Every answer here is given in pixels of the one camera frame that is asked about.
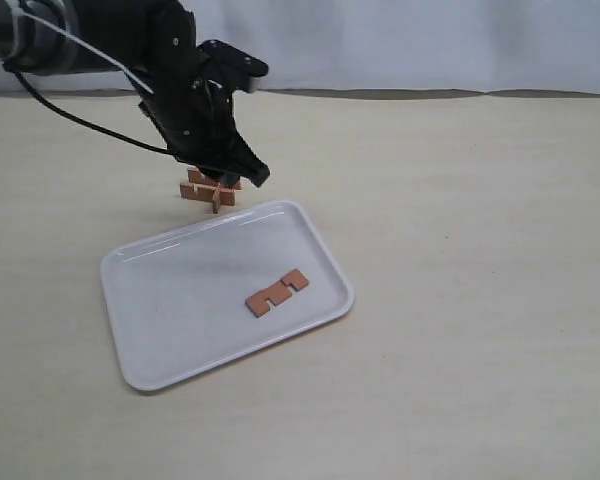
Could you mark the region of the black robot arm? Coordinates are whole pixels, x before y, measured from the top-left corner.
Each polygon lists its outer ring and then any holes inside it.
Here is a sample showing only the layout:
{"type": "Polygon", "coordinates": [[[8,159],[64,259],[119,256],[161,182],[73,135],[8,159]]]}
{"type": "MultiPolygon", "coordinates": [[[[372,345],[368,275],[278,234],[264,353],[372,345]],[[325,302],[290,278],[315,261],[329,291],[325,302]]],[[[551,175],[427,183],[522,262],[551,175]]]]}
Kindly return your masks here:
{"type": "Polygon", "coordinates": [[[58,115],[198,168],[228,187],[261,186],[269,167],[238,131],[233,95],[256,91],[268,65],[219,39],[197,41],[196,18],[179,1],[2,1],[0,63],[58,115]],[[27,75],[118,71],[164,144],[153,146],[49,102],[27,75]]]}

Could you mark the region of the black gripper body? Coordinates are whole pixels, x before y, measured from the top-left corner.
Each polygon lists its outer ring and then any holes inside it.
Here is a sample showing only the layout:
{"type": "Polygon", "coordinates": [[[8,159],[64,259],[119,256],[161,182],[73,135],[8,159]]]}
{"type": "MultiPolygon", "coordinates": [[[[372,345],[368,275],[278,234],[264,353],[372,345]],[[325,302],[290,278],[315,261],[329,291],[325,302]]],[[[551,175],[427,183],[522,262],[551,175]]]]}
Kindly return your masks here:
{"type": "Polygon", "coordinates": [[[233,94],[200,76],[194,15],[185,9],[151,9],[137,75],[154,89],[141,94],[143,111],[181,163],[228,172],[238,132],[233,94]]]}

